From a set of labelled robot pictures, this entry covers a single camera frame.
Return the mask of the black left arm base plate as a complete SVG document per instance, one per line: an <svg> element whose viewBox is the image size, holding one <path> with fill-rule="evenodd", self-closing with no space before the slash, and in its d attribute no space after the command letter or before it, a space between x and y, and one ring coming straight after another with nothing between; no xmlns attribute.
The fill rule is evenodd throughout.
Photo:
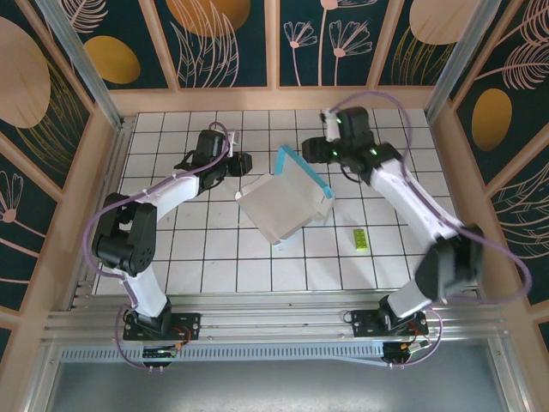
<svg viewBox="0 0 549 412"><path fill-rule="evenodd" d="M133 341L195 341L199 337L199 313L165 313L149 318L139 313L124 317L123 340Z"/></svg>

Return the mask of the blue and white paper box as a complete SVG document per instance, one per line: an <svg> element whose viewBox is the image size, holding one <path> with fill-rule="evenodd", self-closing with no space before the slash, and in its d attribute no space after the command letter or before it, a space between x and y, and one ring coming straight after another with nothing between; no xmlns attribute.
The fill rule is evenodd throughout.
<svg viewBox="0 0 549 412"><path fill-rule="evenodd" d="M235 200L262 236L278 245L313 221L325 221L335 193L290 146L278 149L273 173L242 187Z"/></svg>

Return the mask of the grey metal sheet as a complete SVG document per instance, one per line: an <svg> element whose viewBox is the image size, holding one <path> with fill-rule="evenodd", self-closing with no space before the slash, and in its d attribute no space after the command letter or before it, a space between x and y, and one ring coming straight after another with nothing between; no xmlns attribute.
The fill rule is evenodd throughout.
<svg viewBox="0 0 549 412"><path fill-rule="evenodd" d="M63 364L46 412L509 412L491 372L342 361Z"/></svg>

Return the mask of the aluminium corner post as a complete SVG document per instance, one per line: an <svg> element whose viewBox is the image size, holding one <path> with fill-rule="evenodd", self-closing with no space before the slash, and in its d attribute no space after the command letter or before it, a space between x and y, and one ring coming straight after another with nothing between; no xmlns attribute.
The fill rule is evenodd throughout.
<svg viewBox="0 0 549 412"><path fill-rule="evenodd" d="M486 29L492 23L502 0L480 0L460 39L456 42L446 65L431 93L425 107L425 118L434 125L438 114L449 98L451 90L465 70L469 60L483 39Z"/></svg>
<svg viewBox="0 0 549 412"><path fill-rule="evenodd" d="M33 0L52 40L60 46L73 71L83 80L109 123L120 129L122 117L108 88L85 50L81 34L93 34L107 17L106 0Z"/></svg>

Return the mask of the aluminium rail frame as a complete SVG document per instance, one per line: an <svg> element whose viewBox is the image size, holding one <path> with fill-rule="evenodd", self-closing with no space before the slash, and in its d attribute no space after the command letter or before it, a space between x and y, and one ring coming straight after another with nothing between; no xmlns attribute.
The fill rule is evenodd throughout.
<svg viewBox="0 0 549 412"><path fill-rule="evenodd" d="M321 136L316 110L143 113L125 150L118 189L160 182L217 121L241 135L250 174L179 205L159 222L152 266L173 310L201 315L202 340L334 339L352 335L352 310L374 307L413 278L423 248L380 194L336 165L317 173L335 192L325 221L271 245L235 200L243 186L275 171L277 151ZM366 251L353 230L363 228Z"/></svg>

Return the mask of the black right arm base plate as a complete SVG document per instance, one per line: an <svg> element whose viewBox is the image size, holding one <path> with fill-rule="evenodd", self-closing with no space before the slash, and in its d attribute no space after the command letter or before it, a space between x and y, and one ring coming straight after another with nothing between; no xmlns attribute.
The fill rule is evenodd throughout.
<svg viewBox="0 0 549 412"><path fill-rule="evenodd" d="M429 334L424 312L396 318L382 309L351 311L351 326L355 337L414 337Z"/></svg>

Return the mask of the small black circuit board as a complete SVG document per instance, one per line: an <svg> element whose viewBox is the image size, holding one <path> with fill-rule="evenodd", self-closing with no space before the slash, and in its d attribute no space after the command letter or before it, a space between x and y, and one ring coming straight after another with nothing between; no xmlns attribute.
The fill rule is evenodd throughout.
<svg viewBox="0 0 549 412"><path fill-rule="evenodd" d="M180 349L172 346L146 346L142 350L142 364L145 367L167 367L177 357Z"/></svg>
<svg viewBox="0 0 549 412"><path fill-rule="evenodd" d="M387 364L400 365L407 363L412 354L431 346L428 341L421 342L386 342L383 345L382 360Z"/></svg>

